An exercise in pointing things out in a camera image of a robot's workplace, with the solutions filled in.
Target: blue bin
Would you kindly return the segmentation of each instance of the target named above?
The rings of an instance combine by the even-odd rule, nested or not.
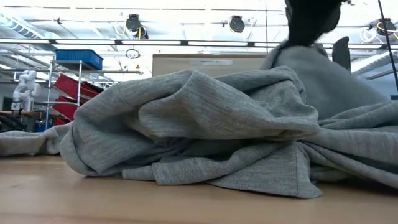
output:
[[[48,128],[51,128],[52,126],[54,126],[54,124],[49,123]],[[45,131],[45,123],[36,123],[35,124],[35,132],[36,133],[40,133],[40,132],[44,132]]]
[[[82,50],[82,49],[57,49],[55,50],[57,60],[70,60],[70,61],[82,61],[90,67],[83,66],[83,70],[102,70],[102,61],[104,60],[101,56],[94,52],[94,50]],[[71,63],[59,63],[65,68],[70,70],[78,70],[79,64]]]

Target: label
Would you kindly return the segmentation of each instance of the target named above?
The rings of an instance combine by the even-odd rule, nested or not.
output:
[[[200,59],[195,61],[197,65],[232,65],[233,60],[213,60],[213,59]]]

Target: gray fabric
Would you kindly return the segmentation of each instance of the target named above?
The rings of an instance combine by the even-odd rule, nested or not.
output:
[[[0,155],[60,152],[84,175],[299,198],[350,177],[398,188],[397,102],[316,49],[277,48],[262,69],[113,85],[68,126],[0,134]]]

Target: red storage bin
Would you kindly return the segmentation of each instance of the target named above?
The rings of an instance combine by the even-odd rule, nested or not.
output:
[[[66,98],[64,96],[59,96],[56,101],[57,102],[77,103],[76,100],[72,100],[72,99]],[[59,113],[61,113],[62,115],[64,115],[71,121],[73,121],[75,119],[75,111],[77,110],[77,105],[57,104],[57,105],[53,105],[52,108],[54,108],[56,111],[58,111]]]
[[[57,118],[57,121],[55,122],[54,126],[60,126],[69,123],[70,120],[68,119],[63,119],[63,118]]]
[[[79,87],[79,82],[66,76],[60,75],[60,77],[55,82],[55,86],[66,93],[68,96],[72,97],[73,99],[77,99],[77,91]],[[98,95],[98,93],[91,89],[90,86],[82,83],[80,88],[80,101],[82,103],[87,102],[88,100],[92,99],[94,96]]]

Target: blue plastic crate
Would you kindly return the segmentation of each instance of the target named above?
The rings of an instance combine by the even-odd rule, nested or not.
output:
[[[87,65],[91,66],[95,70],[102,70],[102,61],[104,60],[101,56],[94,52],[94,50],[83,50],[83,49],[57,49],[55,50],[57,55],[57,61],[68,60],[68,61],[82,61]],[[71,63],[60,63],[60,65],[71,70],[78,70],[79,65]],[[83,70],[92,70],[90,67],[83,66]]]

